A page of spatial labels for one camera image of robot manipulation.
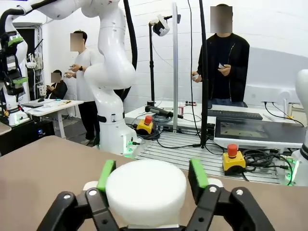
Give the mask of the black jacket person left hand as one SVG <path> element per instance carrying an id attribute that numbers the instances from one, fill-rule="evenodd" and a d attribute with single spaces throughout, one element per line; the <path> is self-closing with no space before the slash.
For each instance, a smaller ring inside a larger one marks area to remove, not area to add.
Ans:
<path id="1" fill-rule="evenodd" d="M 220 66 L 218 68 L 218 71 L 223 75 L 223 76 L 228 76 L 231 71 L 231 66 L 229 64 L 225 64 L 224 67 Z"/>

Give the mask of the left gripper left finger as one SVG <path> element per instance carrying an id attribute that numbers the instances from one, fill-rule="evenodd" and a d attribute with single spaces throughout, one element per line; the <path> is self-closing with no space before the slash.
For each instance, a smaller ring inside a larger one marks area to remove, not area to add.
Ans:
<path id="1" fill-rule="evenodd" d="M 107 160 L 96 186 L 79 195 L 62 191 L 53 201 L 39 224 L 38 231 L 77 231 L 85 220 L 92 219 L 98 231 L 120 230 L 106 195 L 108 177 L 116 169 L 116 161 Z"/>

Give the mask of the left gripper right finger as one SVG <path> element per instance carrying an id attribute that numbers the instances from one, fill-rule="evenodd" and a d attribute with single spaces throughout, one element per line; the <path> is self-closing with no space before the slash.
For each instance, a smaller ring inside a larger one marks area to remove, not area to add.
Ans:
<path id="1" fill-rule="evenodd" d="M 273 231 L 274 227 L 251 192 L 245 187 L 231 191 L 208 182 L 199 160 L 189 162 L 188 180 L 196 209 L 188 231 L 207 231 L 214 216 L 224 217 L 234 231 Z"/>

